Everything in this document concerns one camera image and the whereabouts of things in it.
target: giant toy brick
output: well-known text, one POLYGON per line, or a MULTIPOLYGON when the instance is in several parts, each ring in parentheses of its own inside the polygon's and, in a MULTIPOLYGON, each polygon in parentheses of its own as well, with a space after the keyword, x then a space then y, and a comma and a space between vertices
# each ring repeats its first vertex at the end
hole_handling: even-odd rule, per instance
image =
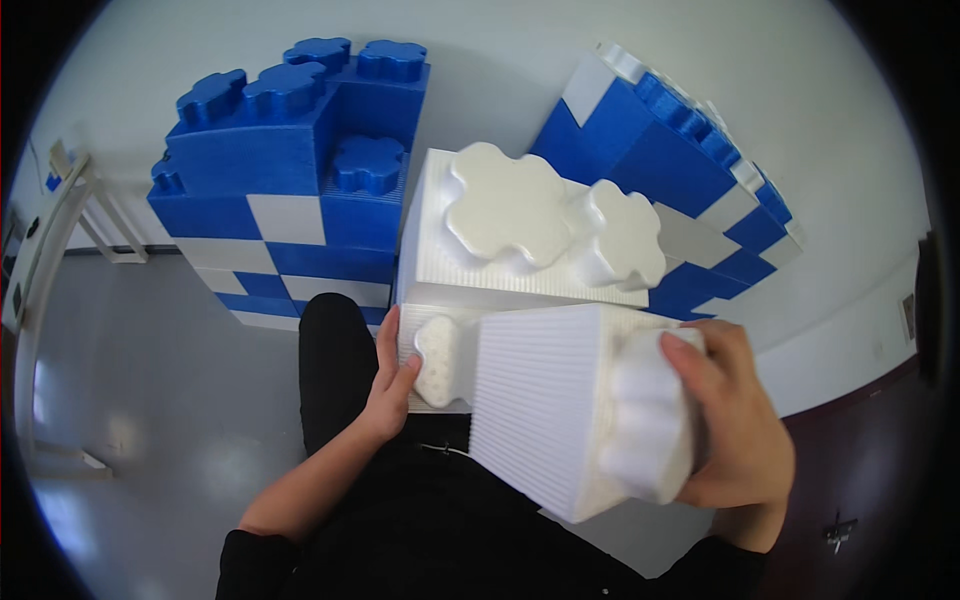
POLYGON ((148 201, 245 324, 296 330, 311 298, 337 292, 373 331, 389 305, 430 65, 418 44, 349 50, 306 39, 256 81, 215 73, 177 101, 148 201))
POLYGON ((649 309, 680 319, 699 316, 693 309, 714 298, 733 298, 801 253, 782 196, 711 111, 609 44, 581 61, 530 150, 565 178, 611 180, 676 213, 671 220, 682 227, 664 222, 660 233, 676 271, 651 290, 649 309))

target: ribbed plastic surface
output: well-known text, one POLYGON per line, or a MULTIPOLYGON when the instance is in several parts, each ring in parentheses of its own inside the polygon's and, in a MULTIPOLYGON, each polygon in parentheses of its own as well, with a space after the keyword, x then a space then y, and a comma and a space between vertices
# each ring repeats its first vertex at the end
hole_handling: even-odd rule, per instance
POLYGON ((623 338, 675 322, 580 304, 495 313, 480 325, 470 455, 555 515, 579 522, 626 498, 599 467, 623 338))
MULTIPOLYGON (((401 253, 401 277, 399 293, 403 295, 417 283, 438 283, 450 286, 520 292, 579 301, 607 302, 627 306, 645 307, 648 303, 646 290, 621 292, 614 286, 587 287, 575 275, 566 256, 550 267, 528 276, 518 276, 506 266, 494 261, 482 269, 464 269, 444 251, 440 236, 443 234, 442 219, 449 205, 449 195, 444 191, 444 176, 456 153, 428 150, 420 174, 417 194, 411 206, 411 214, 419 214, 416 224, 407 219, 401 253), (411 234, 417 235, 416 256, 403 256, 414 248, 411 234)), ((500 306, 501 310, 520 306, 500 306)))

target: forearm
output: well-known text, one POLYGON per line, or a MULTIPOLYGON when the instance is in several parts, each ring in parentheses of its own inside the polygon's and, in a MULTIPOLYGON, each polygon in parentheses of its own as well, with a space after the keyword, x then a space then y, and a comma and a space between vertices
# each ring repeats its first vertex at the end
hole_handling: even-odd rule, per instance
POLYGON ((258 495, 238 529, 303 541, 330 514, 383 441, 355 420, 258 495))
POLYGON ((783 520, 786 499, 768 504, 751 504, 720 509, 713 518, 710 532, 734 546, 752 552, 767 553, 774 547, 783 520))

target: person's right hand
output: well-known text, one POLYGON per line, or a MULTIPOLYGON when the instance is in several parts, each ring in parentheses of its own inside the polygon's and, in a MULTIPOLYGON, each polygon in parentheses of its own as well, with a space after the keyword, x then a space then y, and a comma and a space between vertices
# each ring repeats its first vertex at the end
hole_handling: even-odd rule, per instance
POLYGON ((793 442, 756 378, 746 332, 716 320, 681 326, 703 332, 707 354, 669 333, 660 336, 660 348, 703 406, 710 455, 677 500, 710 508, 782 504, 785 510, 793 442))

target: hand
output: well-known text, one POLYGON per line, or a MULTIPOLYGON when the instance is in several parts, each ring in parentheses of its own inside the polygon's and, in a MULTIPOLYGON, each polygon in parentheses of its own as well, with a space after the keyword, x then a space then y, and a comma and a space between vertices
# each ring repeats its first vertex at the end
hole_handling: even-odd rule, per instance
POLYGON ((793 442, 756 378, 746 332, 715 320, 681 326, 703 332, 707 355, 669 333, 660 336, 660 348, 703 405, 711 454, 677 500, 697 507, 765 504, 785 510, 793 486, 793 442))
POLYGON ((407 396, 414 387, 421 359, 416 354, 398 368, 396 365, 396 331, 400 321, 400 307, 394 305, 384 317, 376 335, 376 359, 380 365, 367 407, 356 423, 383 443, 392 440, 407 421, 407 396))

